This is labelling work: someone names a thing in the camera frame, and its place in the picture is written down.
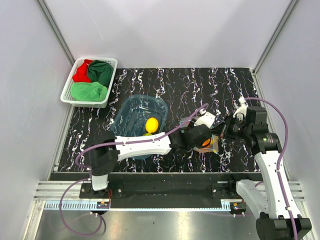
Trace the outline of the clear zip top bag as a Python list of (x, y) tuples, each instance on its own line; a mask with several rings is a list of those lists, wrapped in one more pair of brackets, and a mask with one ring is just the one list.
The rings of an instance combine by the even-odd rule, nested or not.
[(211, 113), (204, 113), (187, 120), (182, 118), (180, 123), (181, 132), (186, 137), (186, 143), (192, 150), (199, 153), (217, 153), (219, 151), (218, 136), (211, 132), (213, 129), (214, 116)]

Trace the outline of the yellow fake lemon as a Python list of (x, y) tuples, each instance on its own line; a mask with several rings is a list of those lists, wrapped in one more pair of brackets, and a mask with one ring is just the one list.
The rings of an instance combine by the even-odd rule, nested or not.
[(159, 122), (155, 117), (151, 117), (146, 121), (145, 130), (147, 133), (154, 134), (159, 128)]

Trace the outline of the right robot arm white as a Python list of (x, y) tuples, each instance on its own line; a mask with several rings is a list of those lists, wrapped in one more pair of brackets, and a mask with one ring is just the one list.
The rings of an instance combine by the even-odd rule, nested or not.
[(228, 195), (241, 197), (250, 208), (261, 240), (301, 240), (312, 229), (311, 220), (302, 217), (292, 196), (282, 164), (284, 148), (276, 133), (270, 132), (267, 111), (250, 106), (240, 111), (242, 120), (229, 115), (212, 129), (221, 139), (242, 139), (259, 166), (265, 195), (252, 180), (233, 181), (227, 185)]

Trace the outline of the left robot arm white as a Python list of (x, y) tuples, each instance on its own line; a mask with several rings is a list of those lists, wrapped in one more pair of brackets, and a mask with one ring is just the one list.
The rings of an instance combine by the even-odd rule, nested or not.
[(210, 145), (212, 130), (205, 124), (179, 127), (169, 132), (155, 135), (122, 137), (111, 135), (111, 139), (89, 147), (91, 167), (90, 192), (97, 198), (108, 193), (108, 175), (116, 163), (127, 158), (145, 155), (167, 155), (185, 152), (194, 148), (202, 149)]

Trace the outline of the orange fake orange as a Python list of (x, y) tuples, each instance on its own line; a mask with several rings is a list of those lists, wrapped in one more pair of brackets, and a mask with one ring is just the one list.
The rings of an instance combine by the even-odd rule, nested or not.
[(212, 138), (207, 139), (206, 141), (203, 142), (202, 147), (203, 148), (208, 148), (213, 142)]

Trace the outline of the black marble pattern mat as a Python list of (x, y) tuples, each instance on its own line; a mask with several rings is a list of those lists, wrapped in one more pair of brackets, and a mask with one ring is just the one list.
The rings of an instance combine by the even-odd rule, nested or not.
[[(164, 130), (176, 127), (198, 107), (209, 104), (215, 122), (236, 110), (240, 97), (257, 97), (257, 87), (248, 68), (119, 68), (105, 108), (73, 110), (58, 172), (81, 172), (76, 156), (105, 134), (124, 103), (133, 95), (162, 99), (168, 106)], [(200, 173), (258, 172), (254, 157), (242, 141), (220, 141), (218, 153), (189, 151), (185, 154), (152, 155), (147, 159), (128, 158), (119, 162), (116, 172)]]

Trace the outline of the blue translucent plastic tub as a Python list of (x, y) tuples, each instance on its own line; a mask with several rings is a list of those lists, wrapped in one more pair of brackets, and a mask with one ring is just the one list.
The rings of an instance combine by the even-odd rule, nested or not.
[[(168, 115), (167, 104), (155, 97), (133, 95), (122, 104), (110, 130), (116, 136), (116, 145), (109, 146), (104, 155), (107, 160), (121, 161), (127, 158), (145, 159), (150, 155), (167, 155), (170, 139), (162, 131)], [(149, 118), (156, 118), (158, 130), (150, 136), (145, 129)]]

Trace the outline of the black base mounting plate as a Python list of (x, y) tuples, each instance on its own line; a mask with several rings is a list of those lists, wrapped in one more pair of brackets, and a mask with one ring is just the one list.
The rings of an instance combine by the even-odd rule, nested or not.
[(111, 173), (108, 186), (95, 191), (82, 183), (81, 199), (111, 199), (113, 209), (211, 209), (221, 201), (241, 203), (236, 181), (246, 174), (232, 173)]

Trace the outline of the light green cloth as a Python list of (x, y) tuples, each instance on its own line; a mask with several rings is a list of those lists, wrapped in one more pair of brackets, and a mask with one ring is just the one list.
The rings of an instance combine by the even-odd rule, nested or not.
[(75, 82), (70, 89), (73, 99), (81, 102), (101, 102), (107, 93), (108, 88), (98, 82)]

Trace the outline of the dark green cloth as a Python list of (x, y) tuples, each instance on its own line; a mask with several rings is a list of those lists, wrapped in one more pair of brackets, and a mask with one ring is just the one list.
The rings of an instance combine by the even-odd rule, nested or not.
[(87, 69), (87, 76), (92, 83), (98, 82), (99, 84), (108, 87), (113, 75), (114, 68), (107, 62), (94, 60)]

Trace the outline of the white plastic basket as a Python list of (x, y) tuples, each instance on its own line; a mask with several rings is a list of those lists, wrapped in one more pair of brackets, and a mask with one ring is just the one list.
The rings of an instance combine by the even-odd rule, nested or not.
[(115, 79), (118, 61), (110, 57), (78, 58), (60, 95), (74, 107), (105, 108)]

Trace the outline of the red cloth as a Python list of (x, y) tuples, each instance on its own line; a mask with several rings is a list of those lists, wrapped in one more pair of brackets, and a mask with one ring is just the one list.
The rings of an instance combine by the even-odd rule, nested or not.
[(92, 60), (85, 59), (83, 64), (77, 68), (75, 74), (72, 77), (72, 79), (75, 83), (81, 83), (81, 82), (90, 83), (91, 82), (90, 78), (88, 77), (88, 68), (92, 62), (93, 62)]

